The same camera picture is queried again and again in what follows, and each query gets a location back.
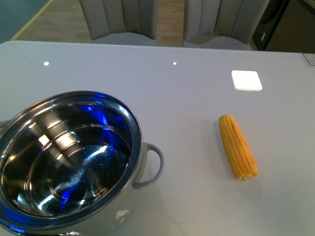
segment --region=table surface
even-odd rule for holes
[[[234,88],[256,71],[262,91]],[[303,54],[12,41],[0,46],[0,120],[73,90],[125,102],[165,157],[161,178],[112,235],[315,232],[315,66]],[[238,121],[259,175],[235,179],[218,119]],[[158,168],[149,155],[147,173]],[[0,235],[11,235],[0,229]]]

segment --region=stainless steel pot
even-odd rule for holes
[[[130,192],[164,166],[131,109],[99,92],[44,99],[0,129],[0,225],[14,234],[88,235],[88,222],[103,235],[128,213]],[[140,182],[149,150],[159,171]]]

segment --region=chair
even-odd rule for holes
[[[185,0],[183,47],[251,50],[270,0]]]
[[[157,44],[158,0],[79,0],[91,43]]]

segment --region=corn cob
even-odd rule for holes
[[[242,180],[255,177],[258,174],[256,161],[234,117],[221,116],[219,128],[225,154],[234,176]]]

